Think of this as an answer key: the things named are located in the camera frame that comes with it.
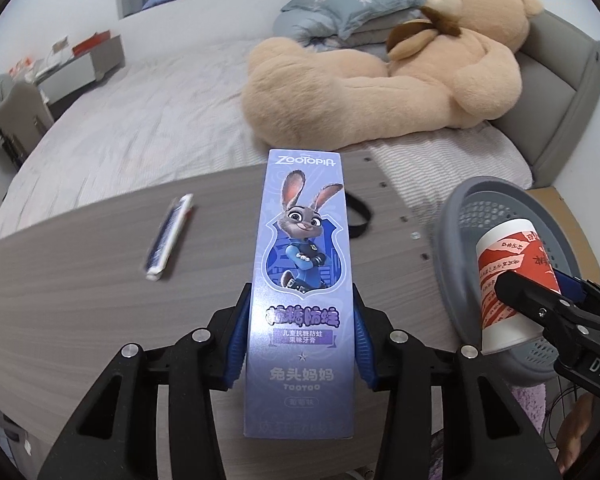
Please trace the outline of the person's right hand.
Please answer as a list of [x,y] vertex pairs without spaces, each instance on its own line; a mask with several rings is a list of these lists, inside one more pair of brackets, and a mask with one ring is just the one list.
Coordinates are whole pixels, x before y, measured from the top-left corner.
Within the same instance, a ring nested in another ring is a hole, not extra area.
[[592,422],[594,400],[592,393],[580,396],[560,426],[556,439],[556,465],[561,474],[576,462],[582,452],[582,438]]

